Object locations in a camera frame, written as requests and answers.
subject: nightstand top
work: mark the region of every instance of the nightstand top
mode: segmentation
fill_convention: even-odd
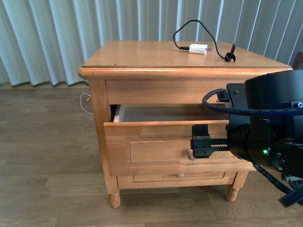
[[[193,42],[177,43],[179,46],[189,46]],[[225,62],[217,54],[213,42],[199,43],[207,44],[212,51],[208,51],[207,55],[192,54],[179,50],[172,41],[108,41],[82,67],[290,68],[240,47],[235,50],[236,62]],[[231,47],[228,43],[218,43],[222,56],[230,52]]]

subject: wooden knob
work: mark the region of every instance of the wooden knob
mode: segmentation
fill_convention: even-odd
[[[194,158],[193,150],[192,150],[192,149],[189,149],[189,150],[188,150],[187,157],[188,157],[189,160],[195,161],[195,158]]]
[[[184,174],[176,174],[176,177],[177,178],[182,178],[182,177],[184,177]]]

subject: curtain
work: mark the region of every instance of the curtain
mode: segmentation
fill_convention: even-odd
[[[107,40],[172,40],[199,19],[219,42],[292,65],[303,51],[303,0],[0,0],[0,84],[82,81]],[[177,40],[211,41],[190,23]]]

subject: wooden nightstand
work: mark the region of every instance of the wooden nightstand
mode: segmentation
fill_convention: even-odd
[[[291,67],[239,47],[236,62],[225,62],[213,43],[206,44],[213,50],[198,55],[173,42],[109,41],[79,69],[89,80],[113,208],[120,205],[119,189],[131,188],[230,184],[226,199],[234,201],[254,170],[229,151],[190,160],[191,126],[207,123],[212,138],[226,137],[226,116],[206,111],[202,97],[227,83]],[[218,47],[225,55],[231,44]]]

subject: black cable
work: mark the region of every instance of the black cable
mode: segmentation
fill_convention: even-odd
[[[303,201],[303,184],[301,184],[297,189],[294,189],[291,193],[285,195],[279,201],[284,207],[289,207],[295,203],[302,205]]]
[[[177,43],[176,43],[175,36],[176,36],[176,34],[177,34],[182,28],[184,28],[184,27],[185,27],[187,24],[189,24],[190,22],[198,22],[200,25],[202,25],[202,27],[205,29],[205,31],[207,31],[207,33],[208,33],[208,34],[211,36],[211,38],[213,39],[214,45],[215,45],[215,47],[216,47],[216,50],[217,50],[218,55],[219,55],[221,58],[225,59],[225,58],[219,53],[218,46],[217,46],[217,42],[216,42],[216,40],[214,39],[213,35],[207,30],[207,28],[205,27],[205,25],[204,25],[200,20],[190,20],[190,21],[186,22],[181,28],[179,28],[179,29],[174,33],[174,35],[172,36],[172,39],[173,39],[173,41],[174,41],[176,47],[178,47],[180,50],[189,50],[189,47],[187,47],[187,46],[178,46]]]
[[[282,184],[280,181],[278,181],[272,174],[267,172],[264,168],[262,168],[260,165],[253,165],[255,169],[261,173],[263,176],[265,176],[277,189],[284,192],[285,194],[291,193],[292,190],[286,187],[284,184]]]
[[[253,165],[255,169],[260,172],[263,176],[265,176],[277,189],[284,192],[286,195],[279,199],[284,207],[289,207],[295,203],[299,203],[302,205],[303,203],[303,184],[301,184],[298,188],[293,191],[278,181],[273,175],[267,172],[260,165]]]
[[[272,109],[272,110],[243,110],[243,109],[232,109],[227,107],[221,107],[216,106],[211,103],[208,103],[207,100],[216,94],[219,94],[221,92],[226,92],[226,89],[220,88],[213,90],[209,93],[207,93],[203,99],[202,104],[205,108],[214,110],[220,113],[224,114],[232,114],[232,115],[241,115],[241,116],[299,116],[303,115],[303,109],[302,108],[289,108],[289,109]]]

